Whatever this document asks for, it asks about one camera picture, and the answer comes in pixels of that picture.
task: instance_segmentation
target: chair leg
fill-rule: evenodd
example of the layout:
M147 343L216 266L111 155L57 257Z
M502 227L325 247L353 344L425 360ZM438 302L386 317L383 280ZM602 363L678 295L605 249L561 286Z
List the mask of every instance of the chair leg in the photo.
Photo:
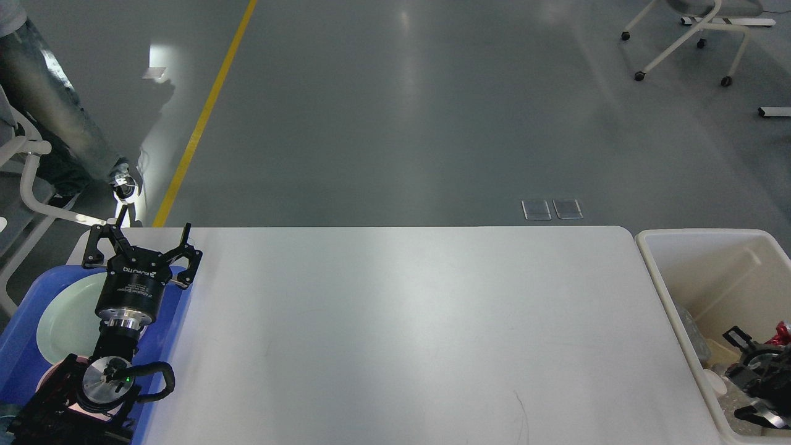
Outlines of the chair leg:
M733 63L731 63L731 69L728 70L728 76L733 76L733 73L736 72L736 68L739 66L739 62L741 62L741 57L744 55L744 48L747 47L747 42L750 41L750 29L747 26L740 26L740 31L744 37L742 38L741 45L739 45L739 50L736 51L736 57L733 59Z
M672 52L674 52L682 43L686 42L693 34L695 34L699 29L704 28L712 28L710 26L710 22L714 19L714 16L720 11L722 7L722 0L714 0L714 8L706 14L706 16L701 19L698 23L692 26L689 31L685 32L678 40L673 42L667 49L662 51L662 54L659 54L654 60L651 61L648 65L645 66L642 70L638 71L634 74L634 80L641 81L645 78L645 75L648 74L656 65L659 65L659 62L663 61L666 57L668 57Z
M733 58L733 62L731 63L731 68L728 70L728 73L725 77L722 78L720 85L722 86L730 86L733 80L731 76L733 73L736 72L736 68L739 66L739 62L741 62L742 55L744 55L744 49L747 47L747 42L750 41L750 29L744 25L730 25L730 24L718 24L718 23L709 23L706 25L707 29L717 29L720 31L737 31L741 32L744 36L742 38L742 43L739 45L739 49L736 51L736 57Z
M692 29L685 32L683 36L679 37L678 40L673 42L672 45L670 45L667 49L662 51L662 54L659 54L654 60L651 61L651 63L646 65L645 68L642 69L642 73L648 74L648 72L651 71L656 65L659 65L659 62L665 60L672 52L674 52L679 46L681 46L682 43L689 40L689 38L692 37L692 35L695 34L700 28L702 28L702 25L704 24L705 24L704 22L700 22L695 26L693 26Z
M627 26L626 26L626 27L623 29L623 31L624 31L624 32L626 32L626 33L628 34L628 33L629 33L629 31L630 31L630 30L631 30L631 29L632 29L632 28L633 28L633 27L634 27L634 26L635 26L635 25L636 25L636 24L637 24L637 23L638 23L640 20L642 20L642 18L643 18L643 17L645 17L645 15L646 15L646 14L647 14L647 13L648 13L650 10L652 10L652 9L653 9L653 7L654 7L654 6L656 6L656 5L657 5L657 3L659 3L660 1L661 1L661 0L651 0L651 2L650 2L650 3L649 3L649 4L648 4L648 5L645 7L645 8L643 8L643 10L642 10L642 11L640 11L640 13L639 13L637 16L636 16L635 18L633 18L633 19L632 19L632 21L630 21L630 22L629 22L629 24L628 24L628 25L627 25Z

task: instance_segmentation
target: person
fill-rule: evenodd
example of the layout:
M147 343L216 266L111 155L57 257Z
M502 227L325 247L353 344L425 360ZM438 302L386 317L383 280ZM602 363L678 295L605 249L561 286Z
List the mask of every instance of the person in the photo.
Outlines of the person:
M9 103L52 145L36 174L55 188L50 204L73 203L91 180L109 184L121 203L134 202L138 181L129 161L110 146L82 108L18 0L0 0L0 86Z

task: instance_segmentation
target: jeans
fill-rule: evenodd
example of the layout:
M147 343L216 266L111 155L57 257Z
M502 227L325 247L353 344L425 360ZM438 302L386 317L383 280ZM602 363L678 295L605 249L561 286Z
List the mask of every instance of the jeans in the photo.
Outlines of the jeans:
M41 158L39 176L62 194L74 194L86 175L108 182L121 155L82 109L65 75L50 72L42 50L48 51L47 44L30 20L0 38L0 85L11 105L29 114L53 145L53 153Z

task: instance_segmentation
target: white chair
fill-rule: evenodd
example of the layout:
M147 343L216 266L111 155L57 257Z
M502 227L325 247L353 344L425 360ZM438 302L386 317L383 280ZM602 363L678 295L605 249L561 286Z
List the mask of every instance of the white chair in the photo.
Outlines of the white chair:
M20 126L24 134L16 135L15 129ZM44 215L44 219L33 223L29 233L26 233L24 241L12 253L9 253L8 260L0 267L0 309L8 314L9 317L16 311L17 305L9 297L6 290L8 280L56 218L85 224L86 226L106 223L103 219L46 205L36 198L33 188L40 157L42 154L48 154L51 149L50 143L42 140L41 134L30 120L8 104L6 95L0 88L0 166L5 165L15 154L25 155L25 166L22 168L18 192L25 206L35 213ZM13 213L14 215L0 215L0 217L7 223L20 212L17 210ZM22 222L22 224L28 223L29 221L27 220Z
M733 83L733 73L739 66L744 47L750 40L750 29L744 25L734 25L730 19L757 17L763 13L763 5L759 0L652 0L640 13L624 28L621 32L621 40L629 40L631 29L645 15L657 5L658 2L665 1L676 12L685 17L697 17L700 20L692 25L678 40L673 42L667 49L659 54L651 63L642 70L634 74L634 80L640 82L656 65L674 52L682 43L687 41L697 31L704 29L716 29L720 31L741 32L744 35L736 57L731 63L731 68L725 77L720 81L722 86L730 86ZM722 23L713 23L713 19L722 19ZM706 39L698 40L698 48L706 46Z

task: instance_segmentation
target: yellow line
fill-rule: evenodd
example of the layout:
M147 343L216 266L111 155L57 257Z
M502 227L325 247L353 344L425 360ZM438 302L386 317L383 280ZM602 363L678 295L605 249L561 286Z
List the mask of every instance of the yellow line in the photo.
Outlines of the yellow line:
M203 106L203 111L200 113L197 124L195 124L195 130L192 131L190 141L187 143L187 148L184 149L184 154L181 156L181 162L179 162L176 173L173 174L173 179L170 181L168 191L165 193L165 198L162 200L162 205L159 207L157 217L154 218L152 225L154 227L163 227L165 222L168 220L170 209L173 207L173 203L176 201L176 195L179 194L181 183L184 181L184 177L187 175L187 169L189 169L190 162L192 162L192 156L195 155L195 150L198 148L200 138L203 136L203 130L206 129L206 124L209 122L211 110L214 109L214 103L217 102L217 98L220 95L222 84L225 83L225 77L228 75L228 71L231 69L233 58L237 54L239 43L242 41L244 31L247 29L248 22L252 16L252 11L255 9L255 4L257 2L258 0L250 0L247 10L244 11L244 16L242 17L242 21L239 24L239 28L237 28L237 33L233 36L231 46L228 48L228 52L225 54L225 60L222 61L220 72L217 73L217 78L214 79L214 85L211 87L209 97L206 99L206 104Z

